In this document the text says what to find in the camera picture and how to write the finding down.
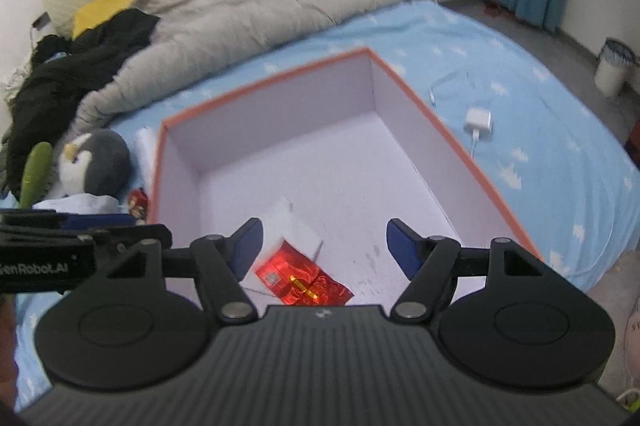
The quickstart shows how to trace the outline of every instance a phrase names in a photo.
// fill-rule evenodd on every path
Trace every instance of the power adapter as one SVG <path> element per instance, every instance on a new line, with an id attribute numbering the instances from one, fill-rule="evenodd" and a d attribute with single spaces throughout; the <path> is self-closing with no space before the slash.
<path id="1" fill-rule="evenodd" d="M 470 108 L 466 113 L 465 132 L 471 134 L 471 157 L 474 156 L 476 143 L 482 139 L 489 139 L 492 131 L 491 112 L 477 106 Z"/>

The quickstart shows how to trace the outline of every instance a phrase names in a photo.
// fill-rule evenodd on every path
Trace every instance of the metal screw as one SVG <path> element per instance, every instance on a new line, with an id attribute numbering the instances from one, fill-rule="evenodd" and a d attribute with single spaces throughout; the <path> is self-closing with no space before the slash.
<path id="1" fill-rule="evenodd" d="M 396 314 L 401 318 L 421 318 L 427 313 L 427 307 L 417 301 L 403 301 L 396 305 Z"/>
<path id="2" fill-rule="evenodd" d="M 222 314 L 230 320 L 241 320 L 254 311 L 248 303 L 243 301 L 232 301 L 222 306 Z"/>

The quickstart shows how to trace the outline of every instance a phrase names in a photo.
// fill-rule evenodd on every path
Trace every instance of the black jacket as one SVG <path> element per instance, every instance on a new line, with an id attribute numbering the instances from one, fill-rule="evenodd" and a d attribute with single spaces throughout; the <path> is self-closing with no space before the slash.
<path id="1" fill-rule="evenodd" d="M 56 144 L 73 121 L 82 98 L 112 81 L 124 61 L 149 44 L 158 20 L 138 9 L 126 9 L 73 41 L 49 36 L 38 44 L 31 59 L 31 75 L 12 107 L 6 170 L 16 198 L 31 149 L 41 141 Z M 46 61 L 60 51 L 68 55 Z"/>

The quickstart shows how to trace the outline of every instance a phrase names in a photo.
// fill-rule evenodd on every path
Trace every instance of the green plush toy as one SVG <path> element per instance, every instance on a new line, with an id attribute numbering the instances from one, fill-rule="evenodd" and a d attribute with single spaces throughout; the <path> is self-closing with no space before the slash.
<path id="1" fill-rule="evenodd" d="M 42 200 L 53 166 L 53 148 L 48 142 L 39 142 L 31 149 L 22 174 L 22 188 L 18 208 L 28 210 Z"/>

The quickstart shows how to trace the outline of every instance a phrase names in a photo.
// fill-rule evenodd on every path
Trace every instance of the yellow cushion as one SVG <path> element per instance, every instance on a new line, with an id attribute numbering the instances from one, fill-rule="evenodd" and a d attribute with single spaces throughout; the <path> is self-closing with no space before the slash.
<path id="1" fill-rule="evenodd" d="M 114 14 L 126 9 L 134 0 L 95 0 L 76 11 L 74 16 L 73 38 L 77 38 L 87 29 L 93 29 Z"/>

